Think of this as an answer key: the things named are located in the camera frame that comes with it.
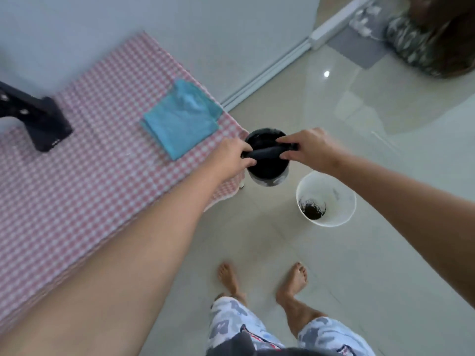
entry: gingham tablecloth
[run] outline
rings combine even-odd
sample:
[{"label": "gingham tablecloth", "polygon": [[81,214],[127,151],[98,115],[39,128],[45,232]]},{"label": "gingham tablecloth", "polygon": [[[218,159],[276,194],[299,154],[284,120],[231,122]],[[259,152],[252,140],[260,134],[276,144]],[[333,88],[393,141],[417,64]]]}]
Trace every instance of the gingham tablecloth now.
[{"label": "gingham tablecloth", "polygon": [[[171,161],[139,120],[176,78],[202,87],[140,33],[55,96],[74,133],[48,154],[23,127],[0,135],[0,332],[224,137],[246,137],[223,113],[215,134]],[[233,196],[242,178],[221,185],[210,204]]]}]

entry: wall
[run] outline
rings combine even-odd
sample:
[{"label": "wall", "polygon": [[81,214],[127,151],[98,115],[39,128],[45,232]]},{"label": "wall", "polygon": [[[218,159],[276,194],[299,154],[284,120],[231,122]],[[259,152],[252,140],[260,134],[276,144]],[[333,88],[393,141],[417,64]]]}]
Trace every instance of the wall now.
[{"label": "wall", "polygon": [[0,0],[0,78],[54,93],[145,29],[222,101],[303,41],[319,0]]}]

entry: gray mat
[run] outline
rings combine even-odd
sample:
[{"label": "gray mat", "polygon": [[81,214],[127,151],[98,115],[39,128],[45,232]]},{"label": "gray mat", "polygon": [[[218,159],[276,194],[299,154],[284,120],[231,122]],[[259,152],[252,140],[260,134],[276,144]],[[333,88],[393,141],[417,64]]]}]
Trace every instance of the gray mat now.
[{"label": "gray mat", "polygon": [[[364,17],[369,19],[366,26],[372,30],[374,37],[384,39],[388,18],[394,13],[395,8],[387,2],[378,2],[375,5],[382,7],[382,10],[376,16],[365,15]],[[385,42],[362,37],[349,26],[341,30],[327,44],[363,69],[371,68],[390,51]]]}]

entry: teal rag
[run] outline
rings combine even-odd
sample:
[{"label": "teal rag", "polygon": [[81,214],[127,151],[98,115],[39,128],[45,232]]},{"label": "teal rag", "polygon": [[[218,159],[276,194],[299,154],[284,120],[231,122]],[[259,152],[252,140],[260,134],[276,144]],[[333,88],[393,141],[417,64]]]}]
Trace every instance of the teal rag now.
[{"label": "teal rag", "polygon": [[173,88],[141,124],[175,161],[219,128],[222,108],[198,86],[175,80]]}]

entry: bare foot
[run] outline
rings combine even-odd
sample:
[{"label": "bare foot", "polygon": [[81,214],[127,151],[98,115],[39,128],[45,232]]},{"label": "bare foot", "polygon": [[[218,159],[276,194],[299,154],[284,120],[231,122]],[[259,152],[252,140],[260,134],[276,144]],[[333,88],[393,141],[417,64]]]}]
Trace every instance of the bare foot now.
[{"label": "bare foot", "polygon": [[289,270],[287,279],[277,290],[276,301],[282,304],[288,298],[293,298],[307,286],[307,269],[301,263],[296,263]]},{"label": "bare foot", "polygon": [[217,278],[226,287],[231,296],[239,293],[236,273],[229,263],[221,263],[217,268]]}]

